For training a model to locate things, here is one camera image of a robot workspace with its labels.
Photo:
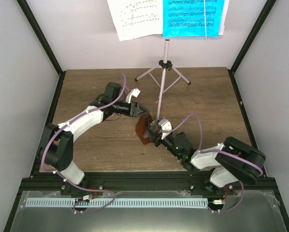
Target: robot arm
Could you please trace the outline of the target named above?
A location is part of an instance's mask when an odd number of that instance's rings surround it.
[[[228,137],[224,143],[205,150],[197,150],[182,132],[173,137],[167,131],[172,127],[167,119],[161,121],[152,120],[151,116],[145,117],[146,133],[151,142],[157,147],[163,144],[187,170],[195,168],[201,170],[211,168],[211,187],[222,188],[228,183],[242,181],[247,184],[255,184],[258,176],[262,173],[261,168],[266,156],[251,146]]]
[[[95,110],[101,106],[105,106],[114,101],[119,96],[122,86],[117,83],[108,83],[105,92],[97,97],[83,112],[71,118],[70,120],[54,125],[49,123],[45,126],[40,144],[37,150],[37,158],[42,159],[43,153],[54,133],[62,127],[67,127],[58,135],[58,144],[52,143],[45,157],[45,163],[51,165],[61,172],[67,179],[75,184],[79,184],[84,172],[80,170],[73,162],[73,143],[91,127],[103,122],[113,113],[122,114],[130,117],[139,117],[147,115],[149,110],[138,102],[131,101],[131,97],[137,97],[140,93],[139,89],[132,89],[127,96],[127,102],[117,101],[109,107],[102,110]]]

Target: music stand pole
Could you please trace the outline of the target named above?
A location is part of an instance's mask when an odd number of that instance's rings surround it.
[[[156,119],[159,120],[159,114],[160,114],[160,107],[161,107],[161,104],[162,104],[162,96],[163,96],[163,93],[165,93],[167,90],[169,90],[169,88],[171,86],[173,86],[180,78],[184,79],[189,85],[191,84],[191,82],[185,77],[183,76],[183,74],[181,72],[179,72],[178,69],[176,69],[175,67],[173,67],[172,63],[170,60],[167,60],[168,59],[168,50],[169,50],[169,40],[165,40],[165,47],[164,47],[164,58],[163,60],[160,60],[159,61],[159,65],[152,68],[152,69],[149,69],[148,71],[146,71],[144,74],[138,76],[135,81],[138,81],[140,80],[142,77],[144,77],[145,75],[147,74],[150,74],[150,76],[153,78],[153,80],[158,84],[158,86],[160,87],[160,90],[159,90],[159,105],[158,105],[158,113],[157,113],[157,116],[156,116]],[[163,72],[162,72],[162,81],[161,81],[161,84],[159,84],[157,82],[157,80],[154,78],[154,76],[151,74],[151,72],[158,68],[159,66],[161,66],[163,68]],[[166,70],[171,70],[173,69],[177,74],[179,74],[179,77],[171,84],[169,85],[165,90],[165,79],[166,79]]]

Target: white sheet music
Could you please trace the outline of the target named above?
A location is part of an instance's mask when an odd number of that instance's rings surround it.
[[[119,40],[163,33],[162,0],[107,0]]]
[[[221,20],[221,26],[220,26],[220,31],[219,31],[219,35],[223,35],[224,33],[224,29],[225,29],[225,19],[226,19],[226,14],[227,14],[227,10],[228,10],[228,5],[230,3],[230,0],[225,0],[224,2],[224,8],[223,8],[223,15],[222,15],[222,20]]]

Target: black frame edge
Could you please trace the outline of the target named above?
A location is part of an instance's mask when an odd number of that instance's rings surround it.
[[[172,171],[172,172],[86,172],[86,176],[96,182],[101,181],[105,184],[105,188],[108,190],[144,190],[144,188],[149,187],[148,190],[174,190],[174,188],[190,190],[190,184],[194,181],[204,180],[207,178],[206,171],[200,171],[190,175],[187,171]],[[160,186],[160,183],[166,182],[165,186]],[[11,213],[7,220],[5,226],[5,232],[9,232],[13,225],[13,220],[16,215],[18,205],[20,203],[21,194],[23,191],[62,191],[61,187],[65,185],[63,180],[57,176],[50,173],[40,173],[36,178],[24,178],[22,179],[19,191],[15,198],[14,205],[12,207]],[[241,187],[239,183],[233,184],[234,190],[240,190]],[[280,202],[279,210],[283,218],[285,227],[289,232],[289,217],[286,212],[285,206],[283,204],[276,180],[272,177],[263,177],[258,180],[255,185],[245,185],[245,190],[271,190],[273,191],[276,199]],[[71,192],[72,197],[77,190],[74,189]]]
[[[61,90],[62,90],[62,87],[63,87],[65,75],[66,75],[66,71],[64,71],[62,74],[59,75],[57,87],[56,87],[56,90],[54,92],[54,95],[53,95],[53,98],[52,98],[52,101],[51,101],[51,105],[50,105],[50,108],[49,108],[49,112],[48,112],[48,115],[47,115],[47,119],[46,119],[45,125],[47,125],[48,123],[51,123],[53,121],[54,114],[56,112],[56,108],[57,108],[57,105],[58,105],[58,99],[59,99],[59,96],[61,94]],[[31,169],[30,174],[29,174],[30,176],[34,176],[36,173],[39,172],[39,167],[40,167],[39,163],[40,163],[40,161],[37,158],[35,158],[35,160],[33,162],[32,169]]]
[[[42,29],[38,25],[38,22],[30,9],[28,3],[26,0],[17,0],[19,6],[21,7],[25,17],[27,18],[29,24],[31,25],[32,29],[34,30],[39,42],[43,46],[43,49],[45,50],[46,54],[48,55],[53,67],[57,71],[57,73],[60,75],[62,74],[63,70],[61,69],[60,64],[58,63],[57,58],[55,57],[46,37],[43,34]]]
[[[249,50],[250,46],[252,45],[255,37],[257,36],[259,30],[261,29],[263,23],[265,22],[267,16],[269,15],[271,9],[275,5],[276,0],[267,0],[262,11],[260,12],[252,30],[250,31],[249,35],[246,38],[245,43],[243,44],[234,64],[231,67],[231,71],[235,73],[239,68],[242,60],[244,59],[247,51]]]
[[[59,99],[59,96],[61,94],[61,90],[63,87],[65,75],[66,75],[66,71],[64,71],[62,74],[59,75],[57,87],[56,87],[56,90],[55,90],[54,95],[53,95],[53,99],[52,99],[52,102],[50,105],[49,113],[48,113],[45,124],[51,123],[53,121],[54,114],[56,112],[56,108],[58,105],[58,99]]]
[[[238,101],[238,104],[239,104],[239,107],[240,107],[240,111],[241,111],[243,120],[244,120],[245,125],[246,125],[246,130],[247,130],[248,136],[250,138],[251,145],[252,145],[252,147],[258,149],[258,146],[257,146],[256,140],[255,140],[254,134],[253,134],[253,130],[252,130],[250,121],[249,121],[249,119],[247,117],[247,114],[246,114],[246,108],[245,108],[245,105],[243,104],[243,101],[242,101],[242,98],[241,98],[241,94],[240,94],[239,88],[237,86],[237,82],[236,82],[234,73],[231,70],[228,69],[228,74],[230,76],[231,84],[232,84],[233,90],[235,92],[235,95],[236,95],[236,98],[237,98],[237,101]]]

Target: blue sheet music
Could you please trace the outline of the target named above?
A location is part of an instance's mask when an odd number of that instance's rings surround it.
[[[163,0],[163,36],[217,37],[223,7],[224,0]]]

